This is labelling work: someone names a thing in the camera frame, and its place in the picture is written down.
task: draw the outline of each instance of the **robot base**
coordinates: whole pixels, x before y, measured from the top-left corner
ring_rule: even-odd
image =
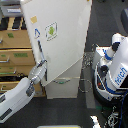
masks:
[[[107,99],[105,99],[97,90],[97,87],[98,86],[96,83],[95,83],[95,75],[94,75],[95,71],[92,70],[92,85],[93,85],[93,94],[96,98],[96,100],[99,101],[99,103],[103,106],[106,106],[106,107],[113,107],[115,105],[117,105],[119,103],[119,99],[112,99],[111,101],[108,101]]]

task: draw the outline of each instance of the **green label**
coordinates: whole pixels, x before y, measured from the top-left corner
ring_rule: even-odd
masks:
[[[13,36],[12,33],[8,33],[8,37],[9,37],[9,38],[14,38],[14,36]]]
[[[13,67],[9,67],[9,69],[13,69]]]
[[[14,57],[28,57],[27,53],[14,53]]]
[[[6,57],[6,55],[1,55],[1,57]]]

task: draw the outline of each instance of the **drawer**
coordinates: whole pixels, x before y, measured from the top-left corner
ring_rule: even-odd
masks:
[[[0,48],[31,48],[27,30],[21,30],[23,18],[18,30],[12,30],[14,19],[9,18],[7,30],[0,31]]]
[[[19,83],[19,81],[14,82],[0,82],[0,94],[5,93],[6,91],[9,91],[10,89],[13,89],[16,87],[16,85]],[[40,83],[34,85],[35,88],[35,96],[46,96],[44,89],[41,88]]]
[[[17,76],[19,74],[29,75],[29,72],[33,66],[10,66],[10,67],[0,67],[0,76]]]
[[[0,66],[35,65],[32,49],[0,50]]]

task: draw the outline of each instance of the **sticker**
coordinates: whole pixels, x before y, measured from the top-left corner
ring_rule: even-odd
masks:
[[[36,17],[36,16],[32,17],[32,18],[31,18],[31,22],[32,22],[33,24],[36,23],[36,22],[37,22],[37,17]]]
[[[53,23],[45,28],[47,41],[57,36],[57,23]]]
[[[14,53],[14,57],[28,57],[27,53]]]
[[[9,37],[9,38],[14,38],[14,36],[13,36],[12,33],[8,33],[8,37]]]
[[[6,57],[6,55],[3,54],[3,55],[1,55],[1,57]]]
[[[21,12],[20,8],[18,8],[18,9],[16,9],[16,8],[14,8],[14,9],[7,9],[7,10],[8,10],[8,13],[20,13]]]

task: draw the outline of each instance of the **cable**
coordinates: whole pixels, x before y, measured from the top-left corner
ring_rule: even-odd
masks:
[[[80,80],[84,80],[84,81],[89,82],[89,83],[90,83],[90,88],[89,88],[88,91],[83,91],[83,90],[80,88],[80,85],[79,85],[79,90],[80,90],[82,93],[87,93],[87,92],[89,92],[89,91],[92,89],[92,83],[91,83],[89,80],[86,80],[86,79],[80,79]]]
[[[124,99],[125,99],[125,97],[126,97],[127,94],[128,94],[128,90],[125,92],[124,97],[123,97],[123,99],[122,99],[122,103],[121,103],[121,119],[120,119],[120,122],[119,122],[119,128],[120,128],[121,123],[122,123],[122,109],[123,109],[123,103],[124,103]]]

